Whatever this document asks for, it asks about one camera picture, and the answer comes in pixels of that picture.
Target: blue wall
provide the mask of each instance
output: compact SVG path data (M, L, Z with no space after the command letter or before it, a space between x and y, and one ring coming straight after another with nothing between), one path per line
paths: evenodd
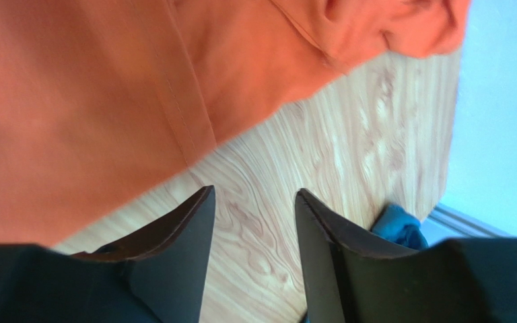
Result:
M473 0L441 203L517 236L517 1Z

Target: orange skirt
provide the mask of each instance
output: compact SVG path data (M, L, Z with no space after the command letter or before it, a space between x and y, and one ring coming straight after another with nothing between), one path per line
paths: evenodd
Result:
M0 242L53 245L469 0L0 0Z

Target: fabric seam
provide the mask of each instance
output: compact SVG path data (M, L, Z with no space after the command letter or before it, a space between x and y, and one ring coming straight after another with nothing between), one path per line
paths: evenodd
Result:
M167 4L167 7L169 8L169 14L171 15L171 18L174 20L177 32L180 34L182 32L182 30L181 30L181 24L180 24L179 19L178 19L177 8L174 6L173 0L166 0L165 2ZM209 130L211 131L211 135L213 137L213 147L216 148L217 147L217 136L215 136L215 129L213 129L213 126L211 124L211 120L209 118L209 114L208 114L208 110L207 110L205 99L204 99L202 93L200 92L201 91L201 85L199 84L199 80L197 79L197 74L195 73L195 68L193 67L193 62L191 61L191 56L189 55L189 52L188 52L188 50L186 48L185 48L185 51L186 51L186 56L188 58L188 61L190 63L190 65L189 65L190 70L195 75L194 80L195 80L195 83L197 84L196 87L199 90L199 93L197 93L197 94L200 95L201 101L202 101L202 103L204 105L205 120L207 120L209 122Z
M276 2L276 0L268 0L268 1L270 3L272 3L291 22L292 26L294 26L296 29L300 29L300 30L298 30L298 32L313 47L317 48L320 52L322 52L322 54L324 54L324 56L332 59L333 61L338 62L340 65L347 66L347 64L345 64L343 61L330 55L330 53L328 53L325 49L323 49L322 46L316 41L316 39L314 39L314 37L312 37L312 35L298 22L298 20L294 19L294 17L292 17L292 15L290 15L290 13L288 13L288 11L286 11L286 9L284 9L282 5L280 5L278 2ZM332 66L332 68L336 72L344 74L344 71L340 71L340 68L336 68L335 66Z
M147 31L147 28L145 28L145 23L141 19L141 15L139 15L139 12L137 12L137 6L135 5L135 0L128 0L128 1L131 4L131 7L133 7L133 12L135 12L135 17L141 23L141 29L143 29L143 33L147 36L147 39L149 41L149 45L151 46L151 49L152 49L153 53L155 54L156 59L159 62L160 61L159 53L157 52L157 50L155 49L155 46L153 45L151 37L149 36L149 32ZM183 122L185 130L187 131L189 140L191 141L191 145L193 146L193 152L195 152L195 142L193 141L193 137L191 136L191 132L189 131L188 127L186 126L185 119L183 117L183 114L181 113L181 109L180 109L180 106L179 106L179 101L177 100L175 92L173 91L173 87L172 87L171 81L169 80L169 77L168 77L167 73L165 72L165 69L161 66L161 64L158 63L158 65L160 66L161 72L163 73L163 76L165 77L165 79L167 81L167 86L169 88L169 91L171 92L171 95L173 96L173 100L175 101L175 107L177 108L177 112L179 113L179 116L181 117L181 121ZM179 138L177 136L177 132L175 131L175 128L173 127L173 124L169 120L168 114L166 112L165 106L163 105L163 102L161 100L161 97L160 97L159 93L157 93L157 98L158 98L158 101L159 101L159 105L161 106L161 108L163 110L163 115L165 116L165 120L167 121L167 123L169 124L169 127L171 128L171 131L173 132L175 142L177 142L177 145L179 146L179 149L181 150L181 156L183 157L183 161L185 162L186 166L189 166L189 162L187 161L186 156L185 156L184 147L183 147L183 145L181 145L181 142L179 141Z

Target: blue cloth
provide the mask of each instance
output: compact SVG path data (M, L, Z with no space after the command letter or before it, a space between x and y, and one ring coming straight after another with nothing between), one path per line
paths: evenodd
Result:
M370 231L404 247L415 250L427 248L427 241L420 232L420 221L399 205L389 205Z

